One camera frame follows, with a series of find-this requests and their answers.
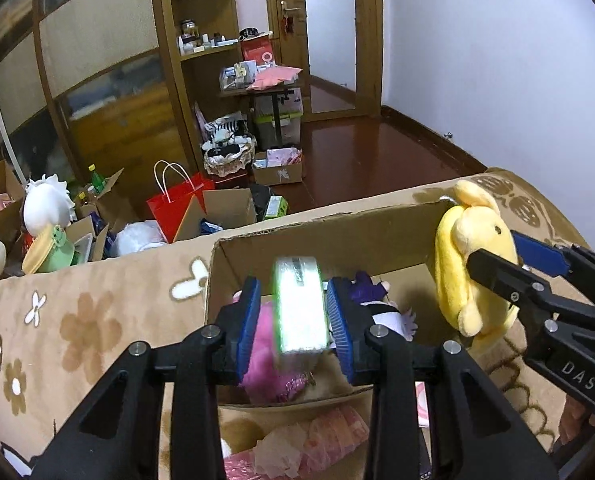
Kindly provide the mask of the yellow plush dog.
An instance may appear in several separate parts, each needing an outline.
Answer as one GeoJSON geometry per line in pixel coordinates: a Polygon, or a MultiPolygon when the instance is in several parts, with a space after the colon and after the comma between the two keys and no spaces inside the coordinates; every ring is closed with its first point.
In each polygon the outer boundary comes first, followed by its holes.
{"type": "Polygon", "coordinates": [[[469,180],[454,185],[457,204],[437,226],[434,271],[437,301],[445,320],[473,346],[486,346],[512,326],[518,308],[486,287],[500,259],[517,264],[511,231],[487,191],[469,180]]]}

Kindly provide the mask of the purple chibi plush doll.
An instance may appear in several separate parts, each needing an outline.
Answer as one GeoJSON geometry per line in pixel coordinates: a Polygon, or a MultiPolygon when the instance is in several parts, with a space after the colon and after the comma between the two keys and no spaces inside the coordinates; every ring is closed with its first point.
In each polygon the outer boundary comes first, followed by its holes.
{"type": "Polygon", "coordinates": [[[367,272],[357,271],[349,295],[356,304],[370,311],[375,324],[384,325],[411,342],[418,331],[416,313],[412,309],[401,311],[389,299],[389,290],[389,282],[375,282],[367,272]]]}

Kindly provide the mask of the pink plush bear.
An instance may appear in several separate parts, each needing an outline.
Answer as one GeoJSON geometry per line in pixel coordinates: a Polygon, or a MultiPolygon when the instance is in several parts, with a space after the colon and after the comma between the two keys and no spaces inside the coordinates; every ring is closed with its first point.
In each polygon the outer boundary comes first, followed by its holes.
{"type": "Polygon", "coordinates": [[[265,300],[255,330],[248,370],[240,387],[250,403],[268,405],[293,401],[309,382],[304,373],[283,373],[274,362],[273,303],[265,300]]]}

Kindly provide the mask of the green white tissue pack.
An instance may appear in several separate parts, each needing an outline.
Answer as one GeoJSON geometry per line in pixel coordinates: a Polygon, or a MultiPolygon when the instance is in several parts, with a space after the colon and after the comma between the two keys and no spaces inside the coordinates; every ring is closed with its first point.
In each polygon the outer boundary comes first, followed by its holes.
{"type": "Polygon", "coordinates": [[[285,373],[309,372],[329,347],[325,290],[313,257],[284,257],[273,268],[276,364],[285,373]]]}

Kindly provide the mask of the pink swirl roll cushion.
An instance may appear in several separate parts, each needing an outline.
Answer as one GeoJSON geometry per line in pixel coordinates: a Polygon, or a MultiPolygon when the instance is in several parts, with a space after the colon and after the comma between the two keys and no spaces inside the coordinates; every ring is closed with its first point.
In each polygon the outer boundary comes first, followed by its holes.
{"type": "Polygon", "coordinates": [[[430,427],[429,409],[427,408],[427,393],[425,392],[424,382],[416,382],[416,398],[418,424],[421,428],[430,427]]]}

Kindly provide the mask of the cardboard box on blanket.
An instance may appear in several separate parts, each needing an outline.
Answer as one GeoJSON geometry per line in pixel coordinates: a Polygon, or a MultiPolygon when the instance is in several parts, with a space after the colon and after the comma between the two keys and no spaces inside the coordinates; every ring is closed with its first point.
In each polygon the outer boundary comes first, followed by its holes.
{"type": "Polygon", "coordinates": [[[340,212],[319,219],[218,240],[210,258],[207,313],[215,321],[249,276],[262,296],[274,291],[273,266],[281,257],[313,257],[320,274],[346,278],[367,290],[386,282],[386,300],[416,318],[417,344],[434,346],[456,336],[436,299],[435,232],[449,200],[340,212]]]}

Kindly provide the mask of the green frog plush hat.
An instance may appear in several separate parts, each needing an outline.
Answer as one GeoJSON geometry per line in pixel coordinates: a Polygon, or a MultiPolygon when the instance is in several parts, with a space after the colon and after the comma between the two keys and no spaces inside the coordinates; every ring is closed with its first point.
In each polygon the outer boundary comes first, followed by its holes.
{"type": "Polygon", "coordinates": [[[22,263],[25,274],[50,273],[68,268],[75,257],[75,246],[62,226],[46,226],[34,239],[22,263]]]}

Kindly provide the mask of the white plastic bag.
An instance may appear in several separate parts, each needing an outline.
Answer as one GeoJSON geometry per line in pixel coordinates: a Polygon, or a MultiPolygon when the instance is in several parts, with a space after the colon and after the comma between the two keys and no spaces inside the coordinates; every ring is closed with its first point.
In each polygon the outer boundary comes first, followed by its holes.
{"type": "Polygon", "coordinates": [[[155,220],[129,223],[116,235],[111,256],[117,258],[137,254],[167,244],[168,241],[155,220]]]}

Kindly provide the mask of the cardboard box with bottles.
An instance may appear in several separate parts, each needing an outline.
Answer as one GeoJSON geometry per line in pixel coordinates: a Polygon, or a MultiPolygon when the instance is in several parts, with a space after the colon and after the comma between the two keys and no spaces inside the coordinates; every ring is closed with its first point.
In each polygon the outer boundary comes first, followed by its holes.
{"type": "Polygon", "coordinates": [[[95,212],[114,234],[122,231],[128,224],[138,221],[134,207],[119,189],[118,182],[123,172],[124,169],[119,169],[111,177],[107,177],[104,190],[100,194],[96,194],[89,185],[84,191],[86,203],[80,198],[76,200],[76,212],[80,218],[95,212]]]}

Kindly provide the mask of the white round plush doll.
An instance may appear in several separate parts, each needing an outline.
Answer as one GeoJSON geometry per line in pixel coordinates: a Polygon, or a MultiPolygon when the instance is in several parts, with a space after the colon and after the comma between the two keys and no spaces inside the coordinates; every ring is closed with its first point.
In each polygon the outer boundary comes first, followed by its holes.
{"type": "Polygon", "coordinates": [[[25,192],[23,222],[30,236],[37,237],[46,226],[67,228],[73,222],[75,203],[57,174],[29,180],[25,192]]]}

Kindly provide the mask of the green glass bottle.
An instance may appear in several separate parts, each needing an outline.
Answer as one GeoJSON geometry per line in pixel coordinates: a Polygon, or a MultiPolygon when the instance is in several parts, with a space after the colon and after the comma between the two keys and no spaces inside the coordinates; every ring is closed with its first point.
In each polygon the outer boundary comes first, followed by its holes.
{"type": "Polygon", "coordinates": [[[90,172],[91,185],[93,186],[94,192],[96,192],[96,195],[101,195],[105,190],[106,180],[101,176],[101,174],[98,173],[95,164],[91,164],[88,169],[90,172]]]}

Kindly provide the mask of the red paper gift bag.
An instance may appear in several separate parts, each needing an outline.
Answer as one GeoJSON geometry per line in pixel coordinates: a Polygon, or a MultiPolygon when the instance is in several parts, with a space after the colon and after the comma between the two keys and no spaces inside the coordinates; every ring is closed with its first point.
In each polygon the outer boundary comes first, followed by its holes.
{"type": "Polygon", "coordinates": [[[172,243],[192,198],[197,198],[202,209],[205,209],[203,194],[206,191],[215,190],[215,182],[201,172],[190,176],[186,168],[178,162],[168,162],[163,159],[153,165],[153,176],[160,193],[149,198],[146,204],[165,240],[172,243]],[[181,181],[169,185],[166,180],[168,171],[178,174],[181,181]]]}

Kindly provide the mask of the small cardboard box floor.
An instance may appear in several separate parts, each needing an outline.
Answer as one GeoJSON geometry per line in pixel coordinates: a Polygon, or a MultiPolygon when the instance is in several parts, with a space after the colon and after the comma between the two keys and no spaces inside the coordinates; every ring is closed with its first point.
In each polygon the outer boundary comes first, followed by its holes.
{"type": "Polygon", "coordinates": [[[303,181],[303,152],[299,148],[272,148],[252,162],[255,182],[267,186],[303,181]]]}

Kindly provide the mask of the open cardboard box left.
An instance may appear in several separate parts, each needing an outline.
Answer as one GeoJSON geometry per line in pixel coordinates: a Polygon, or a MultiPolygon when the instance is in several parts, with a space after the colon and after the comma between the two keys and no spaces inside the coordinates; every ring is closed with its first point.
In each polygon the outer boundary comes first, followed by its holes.
{"type": "Polygon", "coordinates": [[[10,248],[22,229],[25,192],[11,167],[0,162],[0,242],[10,248]]]}

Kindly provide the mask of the clear plastic storage bin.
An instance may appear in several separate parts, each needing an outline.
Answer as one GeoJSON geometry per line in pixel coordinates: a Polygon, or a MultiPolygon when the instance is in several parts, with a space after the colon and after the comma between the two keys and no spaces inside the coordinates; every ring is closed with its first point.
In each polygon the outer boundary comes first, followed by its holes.
{"type": "Polygon", "coordinates": [[[304,103],[299,87],[258,94],[254,110],[262,150],[301,144],[304,103]]]}

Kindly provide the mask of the wicker basket with lace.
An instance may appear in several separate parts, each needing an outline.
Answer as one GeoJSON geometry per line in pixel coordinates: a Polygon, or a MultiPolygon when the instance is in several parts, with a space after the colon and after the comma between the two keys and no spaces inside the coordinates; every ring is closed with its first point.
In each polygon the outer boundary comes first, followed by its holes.
{"type": "Polygon", "coordinates": [[[204,169],[210,176],[226,177],[235,174],[253,162],[256,140],[251,136],[232,136],[226,143],[202,144],[204,169]]]}

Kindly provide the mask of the small dark side table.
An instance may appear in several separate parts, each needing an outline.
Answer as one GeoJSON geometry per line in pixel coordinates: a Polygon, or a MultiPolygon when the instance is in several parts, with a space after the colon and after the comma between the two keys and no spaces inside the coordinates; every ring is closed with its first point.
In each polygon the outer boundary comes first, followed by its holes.
{"type": "Polygon", "coordinates": [[[274,88],[264,90],[264,91],[250,91],[250,90],[244,89],[244,88],[227,89],[227,90],[221,90],[219,92],[219,96],[220,96],[220,98],[223,98],[223,99],[233,98],[233,99],[237,99],[237,100],[244,100],[245,102],[247,102],[248,110],[250,111],[250,114],[252,114],[252,117],[254,120],[254,116],[255,116],[254,98],[255,98],[255,96],[258,96],[258,94],[282,92],[282,91],[284,91],[288,88],[292,88],[292,87],[299,87],[299,85],[296,84],[296,82],[293,82],[293,84],[282,84],[282,86],[274,87],[274,88]]]}

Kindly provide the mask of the wooden door with glass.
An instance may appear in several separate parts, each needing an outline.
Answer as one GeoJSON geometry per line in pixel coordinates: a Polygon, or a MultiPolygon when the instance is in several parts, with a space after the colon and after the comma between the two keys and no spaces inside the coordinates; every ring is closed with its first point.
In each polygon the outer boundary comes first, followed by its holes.
{"type": "Polygon", "coordinates": [[[273,51],[299,67],[304,119],[377,116],[383,0],[267,0],[273,51]]]}

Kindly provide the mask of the pink papers on table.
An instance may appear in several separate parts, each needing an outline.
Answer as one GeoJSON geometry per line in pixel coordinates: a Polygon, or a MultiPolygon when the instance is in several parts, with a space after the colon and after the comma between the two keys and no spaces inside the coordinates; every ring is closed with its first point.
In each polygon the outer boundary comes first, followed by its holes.
{"type": "Polygon", "coordinates": [[[299,79],[302,70],[291,66],[269,66],[255,75],[254,81],[247,87],[250,91],[264,91],[282,84],[293,84],[299,79]]]}

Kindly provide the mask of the red box on shelf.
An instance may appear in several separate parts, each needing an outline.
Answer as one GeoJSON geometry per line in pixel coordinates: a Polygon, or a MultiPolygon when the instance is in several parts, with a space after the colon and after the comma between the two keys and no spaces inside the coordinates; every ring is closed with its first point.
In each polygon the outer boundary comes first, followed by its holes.
{"type": "Polygon", "coordinates": [[[254,61],[257,65],[272,65],[274,53],[271,38],[258,35],[240,41],[244,61],[254,61]]]}

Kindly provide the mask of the large wooden wardrobe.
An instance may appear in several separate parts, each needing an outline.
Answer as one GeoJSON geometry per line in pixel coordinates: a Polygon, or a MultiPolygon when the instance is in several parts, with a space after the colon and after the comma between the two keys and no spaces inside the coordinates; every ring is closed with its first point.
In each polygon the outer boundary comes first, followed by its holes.
{"type": "MultiPolygon", "coordinates": [[[[231,11],[200,0],[228,35],[231,11]]],[[[142,202],[161,159],[202,167],[172,0],[0,0],[0,134],[22,181],[88,168],[142,202]]]]}

